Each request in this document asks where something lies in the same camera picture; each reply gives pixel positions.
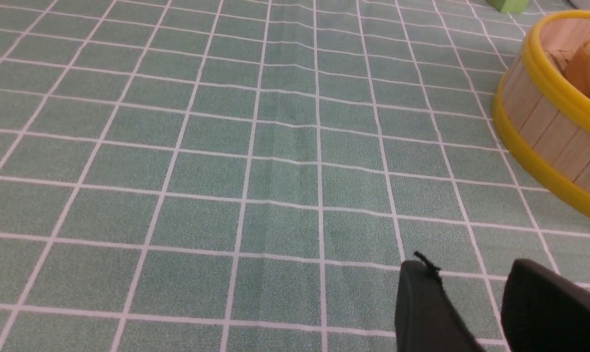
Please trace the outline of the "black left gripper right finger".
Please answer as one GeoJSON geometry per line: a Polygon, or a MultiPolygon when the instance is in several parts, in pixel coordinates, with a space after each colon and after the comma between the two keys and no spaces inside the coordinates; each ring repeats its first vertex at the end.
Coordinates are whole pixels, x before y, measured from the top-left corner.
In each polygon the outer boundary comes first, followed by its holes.
{"type": "Polygon", "coordinates": [[[530,259],[512,264],[500,320],[512,352],[590,352],[590,292],[530,259]]]}

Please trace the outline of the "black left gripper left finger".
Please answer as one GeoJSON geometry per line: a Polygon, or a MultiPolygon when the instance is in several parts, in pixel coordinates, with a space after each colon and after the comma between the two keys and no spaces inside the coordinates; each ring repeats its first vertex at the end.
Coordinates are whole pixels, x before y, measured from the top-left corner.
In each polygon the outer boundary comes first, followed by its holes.
{"type": "Polygon", "coordinates": [[[399,352],[482,352],[447,296],[440,268],[419,251],[400,265],[395,308],[399,352]]]}

